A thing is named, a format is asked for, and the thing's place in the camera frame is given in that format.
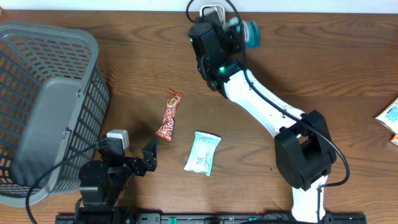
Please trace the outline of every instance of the gray basket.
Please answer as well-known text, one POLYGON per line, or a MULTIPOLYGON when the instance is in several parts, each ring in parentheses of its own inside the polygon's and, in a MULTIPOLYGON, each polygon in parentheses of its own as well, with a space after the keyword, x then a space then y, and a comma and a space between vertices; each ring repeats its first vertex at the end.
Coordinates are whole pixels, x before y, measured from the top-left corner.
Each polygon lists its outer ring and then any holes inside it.
MULTIPOLYGON (((0 202, 23 207, 46 170, 92 144, 109 92, 98 44, 82 30, 0 23, 0 202)), ((53 171, 30 198, 75 191, 93 150, 53 171)))

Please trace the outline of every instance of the basket bottom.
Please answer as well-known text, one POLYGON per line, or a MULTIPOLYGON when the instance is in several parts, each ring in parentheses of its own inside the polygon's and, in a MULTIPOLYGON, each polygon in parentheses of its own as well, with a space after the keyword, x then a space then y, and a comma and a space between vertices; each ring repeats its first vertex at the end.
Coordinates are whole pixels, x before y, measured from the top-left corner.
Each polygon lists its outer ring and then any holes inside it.
MULTIPOLYGON (((79 80, 52 78, 44 83, 10 166, 13 184, 30 187, 55 165, 64 131, 78 99, 79 80)), ((40 182, 42 188, 49 175, 40 182)))

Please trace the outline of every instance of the wooden table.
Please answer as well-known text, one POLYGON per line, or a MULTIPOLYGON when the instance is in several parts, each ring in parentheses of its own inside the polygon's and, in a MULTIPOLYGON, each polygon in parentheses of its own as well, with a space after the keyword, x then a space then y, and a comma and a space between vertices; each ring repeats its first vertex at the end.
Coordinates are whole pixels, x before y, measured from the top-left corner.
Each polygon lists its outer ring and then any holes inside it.
MULTIPOLYGON (((318 110, 351 167, 349 182, 326 189, 332 212, 363 212, 368 223, 398 220, 398 146, 374 120, 397 96, 398 17, 370 14, 244 13, 261 30, 248 66, 283 100, 318 110)), ((111 86, 103 133, 129 131, 132 152, 154 136, 169 88, 183 92, 172 142, 161 141, 154 173, 130 181, 119 204, 163 213, 290 210, 292 191, 275 166, 270 134, 243 108, 212 92, 197 72, 183 12, 4 11, 21 20, 83 29, 99 43, 111 86), (184 171, 195 130, 222 136, 210 177, 184 171)), ((338 160, 328 181, 343 178, 338 160)), ((73 212, 79 192, 32 207, 39 223, 73 212)), ((24 208, 0 205, 1 223, 28 223, 24 208)))

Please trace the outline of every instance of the red packet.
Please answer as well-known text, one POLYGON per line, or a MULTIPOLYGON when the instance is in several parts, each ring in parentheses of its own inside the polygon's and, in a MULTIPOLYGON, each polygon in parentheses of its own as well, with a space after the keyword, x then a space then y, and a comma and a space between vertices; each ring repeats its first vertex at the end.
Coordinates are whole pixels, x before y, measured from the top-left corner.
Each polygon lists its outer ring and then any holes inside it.
POLYGON ((163 123, 159 130, 156 131, 156 135, 164 138, 168 141, 172 140, 172 133, 174 129, 174 116, 177 111, 178 104, 180 103, 182 93, 169 90, 167 95, 166 112, 164 113, 163 123))

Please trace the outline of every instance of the wood grain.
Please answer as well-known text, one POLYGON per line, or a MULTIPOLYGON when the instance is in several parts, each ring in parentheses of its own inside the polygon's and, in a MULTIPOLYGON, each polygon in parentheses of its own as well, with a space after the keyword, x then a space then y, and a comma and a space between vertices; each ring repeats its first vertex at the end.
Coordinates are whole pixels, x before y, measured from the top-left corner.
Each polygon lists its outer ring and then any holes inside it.
MULTIPOLYGON (((373 117, 397 97, 398 17, 371 14, 244 13, 261 31, 248 65, 271 91, 304 111, 320 111, 351 166, 349 182, 326 189, 332 212, 362 212, 368 223, 398 220, 398 147, 373 117)), ((197 72, 181 12, 4 11, 5 20, 83 29, 99 43, 112 97, 103 132, 129 131, 131 151, 154 136, 169 88, 183 92, 172 142, 161 141, 154 173, 130 181, 119 204, 164 213, 290 210, 289 185, 274 143, 244 109, 208 89, 197 72), (223 137, 210 177, 184 171, 195 130, 223 137)), ((340 161, 329 182, 344 175, 340 161)), ((80 198, 49 196, 32 207, 39 223, 73 212, 80 198)), ((0 205, 1 223, 28 223, 24 208, 0 205)))

